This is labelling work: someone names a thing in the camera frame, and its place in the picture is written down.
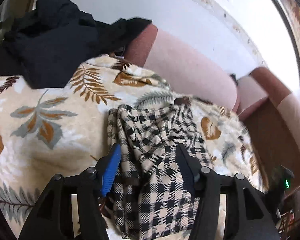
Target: floral bedsheet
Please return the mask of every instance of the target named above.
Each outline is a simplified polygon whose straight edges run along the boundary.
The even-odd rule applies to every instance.
[[[206,140],[217,173],[243,173],[263,190],[247,129],[224,107],[170,90],[154,72],[102,55],[82,63],[63,89],[32,90],[22,76],[0,77],[0,208],[12,231],[21,228],[40,192],[56,173],[79,174],[105,156],[111,108],[160,108],[187,96],[194,122]],[[75,201],[74,233],[79,223]],[[220,201],[218,236],[224,230],[226,200]],[[121,239],[106,219],[111,240]],[[189,232],[166,238],[185,239]]]

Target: folded checkered fabric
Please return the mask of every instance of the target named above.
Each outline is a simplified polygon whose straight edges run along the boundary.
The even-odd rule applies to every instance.
[[[109,111],[108,145],[121,145],[122,159],[108,205],[123,238],[156,239],[191,229],[199,199],[184,190],[175,160],[178,143],[210,164],[205,142],[186,105]]]

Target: metal bolt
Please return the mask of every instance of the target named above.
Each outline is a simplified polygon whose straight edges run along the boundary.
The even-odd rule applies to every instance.
[[[59,179],[61,179],[61,177],[62,177],[62,175],[58,173],[58,174],[53,176],[53,179],[54,180],[59,180]]]
[[[203,173],[209,173],[210,172],[210,168],[208,168],[208,167],[202,167],[201,168],[201,172],[203,172]]]
[[[95,173],[95,172],[96,172],[96,168],[95,167],[89,167],[89,168],[87,168],[87,173],[92,174],[92,173]]]
[[[237,179],[244,179],[244,175],[242,173],[236,174]]]

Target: blue gripper pad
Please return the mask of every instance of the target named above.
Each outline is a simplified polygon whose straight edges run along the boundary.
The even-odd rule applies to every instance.
[[[121,147],[119,144],[112,145],[110,152],[108,154],[106,168],[102,175],[102,187],[101,194],[103,197],[111,190],[114,176],[118,170],[118,166],[121,160]]]

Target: black cloth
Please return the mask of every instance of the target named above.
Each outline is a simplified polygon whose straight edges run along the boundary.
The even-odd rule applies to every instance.
[[[124,47],[150,20],[95,21],[69,0],[37,0],[0,47],[0,76],[23,75],[34,89],[63,88],[80,63]]]

